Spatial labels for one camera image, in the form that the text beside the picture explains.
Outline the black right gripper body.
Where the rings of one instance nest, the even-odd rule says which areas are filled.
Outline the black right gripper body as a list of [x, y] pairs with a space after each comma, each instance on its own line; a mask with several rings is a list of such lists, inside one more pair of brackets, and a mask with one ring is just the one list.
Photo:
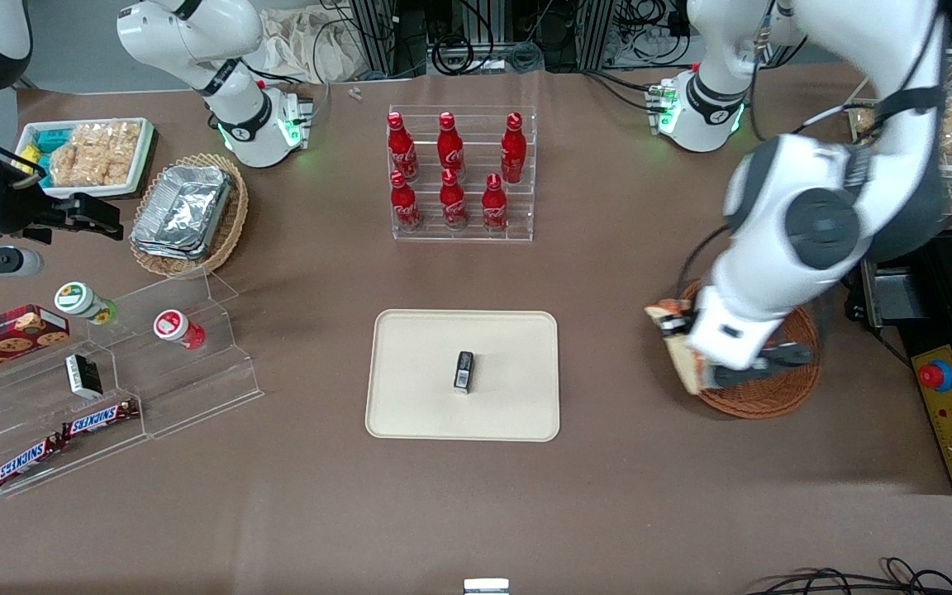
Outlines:
[[68, 204], [46, 195], [39, 184], [13, 188], [11, 179], [0, 179], [0, 237], [27, 237], [51, 242], [53, 230], [71, 230]]

